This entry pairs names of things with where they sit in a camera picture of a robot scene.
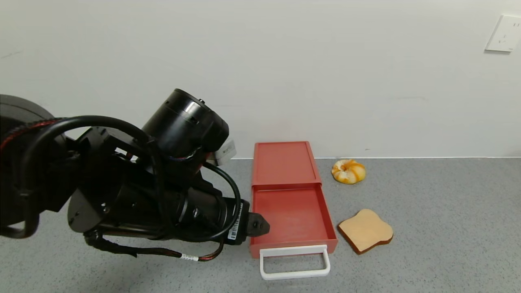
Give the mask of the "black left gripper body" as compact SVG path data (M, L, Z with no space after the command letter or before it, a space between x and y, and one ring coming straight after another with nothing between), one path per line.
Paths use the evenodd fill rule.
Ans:
M215 189L207 193L197 189L191 189L191 202L199 210L195 222L191 226L191 236L194 238L208 238L216 232L223 230L231 222L236 207L234 198L225 198ZM250 204L241 201L239 217L233 226L221 237L226 245L241 245L246 240L245 226L247 222L247 210Z

